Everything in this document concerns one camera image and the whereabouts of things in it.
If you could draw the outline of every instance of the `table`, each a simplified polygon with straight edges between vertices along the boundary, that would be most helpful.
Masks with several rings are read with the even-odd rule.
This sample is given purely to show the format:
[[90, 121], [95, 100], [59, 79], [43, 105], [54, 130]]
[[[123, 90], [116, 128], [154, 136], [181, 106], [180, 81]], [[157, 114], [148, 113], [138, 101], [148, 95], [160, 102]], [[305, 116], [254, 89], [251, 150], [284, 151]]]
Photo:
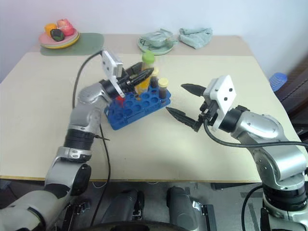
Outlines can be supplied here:
[[[136, 35], [107, 35], [105, 46], [118, 54], [125, 67], [141, 60]], [[73, 84], [85, 56], [42, 56], [38, 47], [24, 55], [0, 84], [0, 178], [44, 180], [57, 149], [63, 145], [71, 112]], [[106, 78], [96, 57], [85, 67], [81, 88]], [[180, 87], [182, 83], [207, 86], [212, 78], [229, 74], [240, 104], [259, 114], [277, 118], [289, 140], [299, 141], [290, 120], [247, 45], [240, 37], [213, 37], [194, 50], [179, 44], [157, 57], [159, 77], [169, 79], [171, 107], [197, 118], [202, 98]], [[102, 116], [110, 139], [112, 180], [206, 182], [260, 182], [246, 149], [218, 145], [175, 120], [166, 109], [154, 112], [118, 131]], [[235, 141], [229, 134], [215, 135]], [[107, 178], [101, 140], [92, 146], [91, 179]]]

